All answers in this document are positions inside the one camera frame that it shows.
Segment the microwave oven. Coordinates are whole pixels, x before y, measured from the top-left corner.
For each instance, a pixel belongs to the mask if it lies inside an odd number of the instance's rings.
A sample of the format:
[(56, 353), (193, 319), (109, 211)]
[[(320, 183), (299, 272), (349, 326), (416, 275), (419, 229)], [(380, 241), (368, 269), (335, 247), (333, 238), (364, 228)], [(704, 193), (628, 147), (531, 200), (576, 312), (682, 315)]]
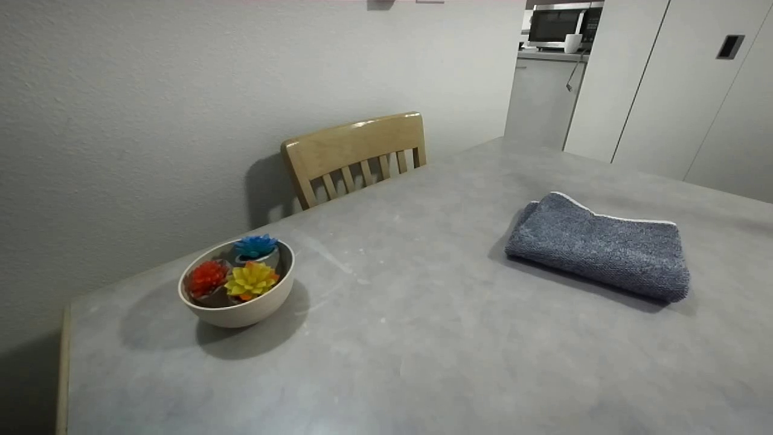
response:
[(527, 42), (539, 51), (564, 51), (568, 35), (579, 35), (579, 51), (590, 53), (603, 5), (601, 2), (553, 2), (536, 5), (530, 20)]

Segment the cream ceramic bowl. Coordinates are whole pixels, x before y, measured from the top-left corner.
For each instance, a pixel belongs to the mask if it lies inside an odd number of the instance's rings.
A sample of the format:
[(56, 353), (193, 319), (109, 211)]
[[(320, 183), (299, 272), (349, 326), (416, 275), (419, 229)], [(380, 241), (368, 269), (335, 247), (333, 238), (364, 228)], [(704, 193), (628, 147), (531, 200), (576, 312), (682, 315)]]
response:
[(268, 293), (263, 293), (262, 298), (242, 303), (237, 298), (229, 298), (227, 289), (222, 284), (215, 293), (211, 293), (205, 298), (190, 298), (189, 290), (186, 290), (186, 280), (189, 280), (189, 273), (196, 266), (201, 266), (204, 262), (221, 262), (227, 269), (227, 275), (229, 275), (231, 269), (248, 263), (248, 262), (242, 262), (235, 254), (235, 245), (239, 239), (229, 239), (229, 241), (215, 245), (213, 250), (199, 254), (184, 269), (184, 273), (179, 275), (179, 301), (201, 321), (205, 321), (211, 326), (245, 330), (245, 326), (259, 325), (259, 321), (268, 319), (287, 301), (287, 296), (292, 293), (292, 286), (295, 286), (295, 252), (282, 239), (274, 238), (279, 241), (279, 247), (268, 257), (254, 258), (257, 263), (274, 266), (279, 272), (279, 275), (280, 275), (280, 280)]

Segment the red toy flower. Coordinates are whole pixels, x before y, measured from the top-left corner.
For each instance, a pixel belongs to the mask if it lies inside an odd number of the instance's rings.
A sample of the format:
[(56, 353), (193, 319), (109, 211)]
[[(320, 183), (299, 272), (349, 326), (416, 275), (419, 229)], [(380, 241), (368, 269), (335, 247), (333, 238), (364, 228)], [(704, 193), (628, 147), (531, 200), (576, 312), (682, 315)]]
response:
[(215, 293), (227, 279), (227, 269), (221, 262), (204, 262), (189, 273), (186, 290), (190, 298), (205, 298)]

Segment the yellow toy flower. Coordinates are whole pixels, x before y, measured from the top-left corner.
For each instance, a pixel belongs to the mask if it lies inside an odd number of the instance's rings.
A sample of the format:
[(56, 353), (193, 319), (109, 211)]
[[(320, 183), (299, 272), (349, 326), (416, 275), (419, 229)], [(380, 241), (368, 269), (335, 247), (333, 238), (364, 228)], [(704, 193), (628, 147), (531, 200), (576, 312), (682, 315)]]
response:
[(280, 275), (274, 266), (248, 262), (229, 272), (224, 289), (229, 298), (247, 303), (268, 293), (279, 280)]

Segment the gray towel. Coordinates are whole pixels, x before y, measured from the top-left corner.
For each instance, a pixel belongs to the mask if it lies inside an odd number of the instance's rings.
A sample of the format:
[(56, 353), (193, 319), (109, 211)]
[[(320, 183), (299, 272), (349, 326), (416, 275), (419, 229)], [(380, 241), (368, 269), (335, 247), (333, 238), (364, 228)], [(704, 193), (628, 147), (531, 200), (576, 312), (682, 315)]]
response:
[(603, 215), (564, 191), (520, 211), (504, 257), (654, 303), (682, 303), (692, 289), (672, 221)]

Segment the light wooden chair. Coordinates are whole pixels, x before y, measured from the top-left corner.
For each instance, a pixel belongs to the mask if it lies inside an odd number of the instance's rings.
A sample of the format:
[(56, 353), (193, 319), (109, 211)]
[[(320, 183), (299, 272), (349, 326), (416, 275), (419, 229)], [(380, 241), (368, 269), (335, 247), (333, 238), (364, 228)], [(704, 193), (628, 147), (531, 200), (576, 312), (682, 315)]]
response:
[(282, 145), (305, 209), (375, 187), (426, 164), (419, 112), (378, 117), (292, 138)]

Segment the blue toy flower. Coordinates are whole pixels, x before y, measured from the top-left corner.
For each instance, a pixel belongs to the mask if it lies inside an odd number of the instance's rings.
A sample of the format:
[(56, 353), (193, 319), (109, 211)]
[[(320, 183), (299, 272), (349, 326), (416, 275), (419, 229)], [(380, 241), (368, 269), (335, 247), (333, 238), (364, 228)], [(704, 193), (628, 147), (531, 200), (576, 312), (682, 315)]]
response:
[(235, 254), (242, 262), (254, 262), (254, 258), (268, 257), (276, 247), (279, 247), (279, 241), (274, 238), (268, 238), (268, 235), (242, 238), (235, 245)]

